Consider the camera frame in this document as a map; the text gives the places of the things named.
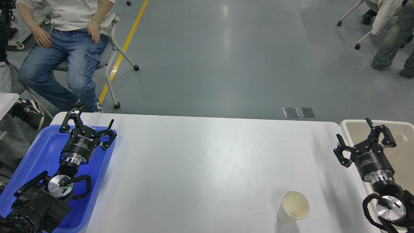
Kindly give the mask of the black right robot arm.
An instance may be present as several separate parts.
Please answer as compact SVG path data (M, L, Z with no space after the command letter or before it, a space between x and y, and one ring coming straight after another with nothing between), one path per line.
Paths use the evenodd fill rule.
M348 146L337 134L338 144L333 152L342 166L348 168L354 163L361 180L374 190L362 203L365 218L388 233L396 233L397 227L412 233L413 194L395 182L395 170L384 153L385 148L396 147L396 141L386 125L365 120L370 127L367 138Z

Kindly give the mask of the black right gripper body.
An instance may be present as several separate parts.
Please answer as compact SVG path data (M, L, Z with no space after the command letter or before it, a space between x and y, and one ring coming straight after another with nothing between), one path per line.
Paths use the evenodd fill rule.
M395 171L379 143L362 141L353 147L358 151L353 153L354 163L364 182L377 182L394 176Z

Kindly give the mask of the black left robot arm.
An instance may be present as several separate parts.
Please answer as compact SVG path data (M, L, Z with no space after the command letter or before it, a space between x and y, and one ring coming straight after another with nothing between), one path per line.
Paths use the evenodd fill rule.
M75 233L90 218L117 133L68 112L35 139L1 193L2 233Z

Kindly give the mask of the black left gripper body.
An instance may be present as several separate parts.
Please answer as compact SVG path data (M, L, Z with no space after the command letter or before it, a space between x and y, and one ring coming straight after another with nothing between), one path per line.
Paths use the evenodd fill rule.
M101 137L109 136L108 130L98 131L95 128L86 127L83 130L80 128L74 128L71 131L71 135L61 151L61 157L64 161L74 160L77 165L86 165L89 163L92 154L97 146L101 146L103 150L107 149L107 146L103 146Z

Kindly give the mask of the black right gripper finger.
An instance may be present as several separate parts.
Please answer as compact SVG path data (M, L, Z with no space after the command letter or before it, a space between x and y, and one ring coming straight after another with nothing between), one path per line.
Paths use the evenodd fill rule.
M394 148L397 146L390 129L386 125L374 125L370 118L366 118L365 120L371 128L370 134L367 137L369 145L371 143L377 143L382 145L382 148ZM383 135L381 143L379 143L380 134Z
M352 153L356 153L356 149L353 147L350 147L348 145L346 145L342 135L340 134L336 134L336 137L338 139L338 145L337 147L333 150L336 158L338 159L338 161L340 162L340 164L346 168L349 168L351 166L351 164L353 163L353 160L350 158L346 158L343 155L344 151L350 152Z

